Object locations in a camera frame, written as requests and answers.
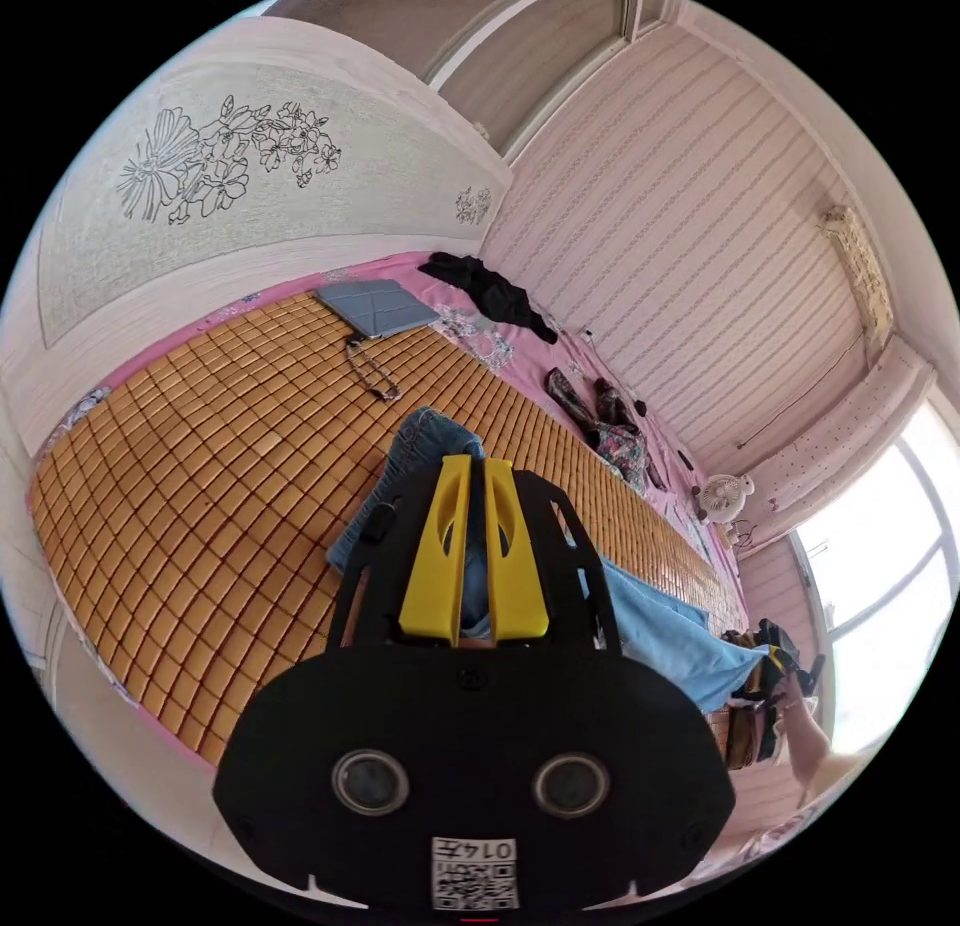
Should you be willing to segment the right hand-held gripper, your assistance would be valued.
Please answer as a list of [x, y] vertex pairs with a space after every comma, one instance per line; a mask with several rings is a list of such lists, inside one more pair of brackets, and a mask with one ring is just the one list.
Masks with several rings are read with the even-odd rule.
[[787, 741], [778, 715], [778, 696], [795, 674], [807, 707], [814, 714], [826, 656], [818, 653], [808, 667], [803, 667], [799, 648], [782, 627], [767, 618], [747, 631], [743, 639], [755, 648], [766, 647], [767, 654], [738, 690], [738, 761], [782, 762], [787, 756]]

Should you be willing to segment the person's right hand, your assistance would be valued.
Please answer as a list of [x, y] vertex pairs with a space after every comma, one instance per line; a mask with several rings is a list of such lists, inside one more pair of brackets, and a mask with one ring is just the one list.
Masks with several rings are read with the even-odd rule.
[[830, 740], [808, 709], [795, 676], [783, 682], [777, 708], [788, 744], [793, 776], [800, 787], [806, 790], [831, 752]]

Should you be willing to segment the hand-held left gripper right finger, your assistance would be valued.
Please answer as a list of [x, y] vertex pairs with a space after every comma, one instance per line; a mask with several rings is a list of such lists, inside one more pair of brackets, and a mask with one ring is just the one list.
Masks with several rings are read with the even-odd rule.
[[511, 464], [484, 462], [487, 586], [494, 643], [536, 640], [549, 615]]

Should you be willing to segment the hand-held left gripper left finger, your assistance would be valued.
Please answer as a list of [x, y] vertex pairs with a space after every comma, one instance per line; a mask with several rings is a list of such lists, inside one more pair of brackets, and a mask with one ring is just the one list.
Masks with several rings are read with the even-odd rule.
[[472, 458], [443, 458], [426, 508], [399, 626], [407, 637], [459, 642]]

